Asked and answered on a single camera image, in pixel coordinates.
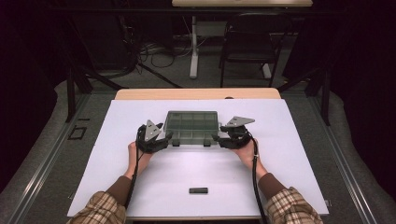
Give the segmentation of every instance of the flannel shirt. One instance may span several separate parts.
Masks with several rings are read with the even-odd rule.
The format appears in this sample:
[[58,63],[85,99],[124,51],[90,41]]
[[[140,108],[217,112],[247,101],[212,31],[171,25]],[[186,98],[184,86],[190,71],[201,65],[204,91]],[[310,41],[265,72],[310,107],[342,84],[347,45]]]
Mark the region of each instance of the flannel shirt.
[[282,189],[265,205],[274,224],[323,223],[315,209],[295,188]]
[[116,199],[109,193],[99,191],[92,195],[85,208],[67,224],[122,224],[125,218],[125,207],[117,204]]

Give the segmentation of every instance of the small black object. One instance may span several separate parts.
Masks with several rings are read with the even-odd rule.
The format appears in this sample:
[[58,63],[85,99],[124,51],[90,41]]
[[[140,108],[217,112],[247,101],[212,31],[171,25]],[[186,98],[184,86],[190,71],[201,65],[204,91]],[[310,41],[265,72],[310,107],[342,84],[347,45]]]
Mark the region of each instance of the small black object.
[[194,188],[190,189],[190,194],[207,194],[207,188]]

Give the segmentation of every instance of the wrist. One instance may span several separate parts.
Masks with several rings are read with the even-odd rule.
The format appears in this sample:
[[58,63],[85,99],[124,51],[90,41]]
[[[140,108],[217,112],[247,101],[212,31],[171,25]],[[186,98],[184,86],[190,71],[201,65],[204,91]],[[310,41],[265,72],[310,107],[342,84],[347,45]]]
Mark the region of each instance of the wrist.
[[129,168],[126,170],[124,173],[124,176],[128,177],[129,179],[132,179],[132,176],[134,175],[134,168]]
[[268,171],[265,169],[265,167],[262,165],[261,162],[257,162],[257,167],[256,167],[257,180],[260,180],[266,174],[268,174]]

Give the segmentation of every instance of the white table surface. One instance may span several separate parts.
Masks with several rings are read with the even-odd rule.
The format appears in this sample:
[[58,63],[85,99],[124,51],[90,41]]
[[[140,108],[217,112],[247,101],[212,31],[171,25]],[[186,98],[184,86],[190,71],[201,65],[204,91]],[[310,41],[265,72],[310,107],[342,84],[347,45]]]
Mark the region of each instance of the white table surface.
[[[247,128],[259,140],[265,167],[285,186],[297,188],[319,214],[329,214],[285,101],[233,99],[112,101],[68,216],[124,173],[137,129],[148,119],[165,122],[169,110],[215,110],[223,124],[233,116],[255,119]],[[199,187],[208,194],[189,194],[189,188]],[[158,152],[137,178],[127,210],[136,220],[259,216],[251,172],[219,146],[169,146]]]

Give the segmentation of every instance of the desk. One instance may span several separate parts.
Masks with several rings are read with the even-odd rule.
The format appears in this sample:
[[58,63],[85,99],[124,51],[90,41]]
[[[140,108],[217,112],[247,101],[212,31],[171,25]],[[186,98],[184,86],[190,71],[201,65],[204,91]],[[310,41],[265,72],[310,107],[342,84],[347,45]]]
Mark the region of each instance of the desk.
[[[311,0],[173,0],[174,7],[311,7]],[[219,23],[215,23],[212,27],[219,29]],[[192,34],[192,56],[190,78],[198,76],[198,48],[197,48],[197,20],[192,16],[191,24]],[[213,34],[219,35],[222,32],[216,31]],[[268,64],[263,67],[264,75],[271,76]]]
[[[235,99],[225,100],[225,96]],[[297,188],[320,214],[329,214],[290,112],[277,90],[159,89],[119,91],[107,111],[69,216],[123,174],[126,146],[134,139],[135,130],[147,119],[164,122],[168,110],[215,110],[222,123],[233,115],[254,118],[248,128],[259,140],[261,154],[268,155],[262,158],[268,170],[286,186]],[[190,195],[188,189],[195,187],[208,187],[209,193]],[[230,150],[219,146],[169,146],[158,152],[137,178],[132,197],[127,217],[133,220],[260,217],[250,171]]]

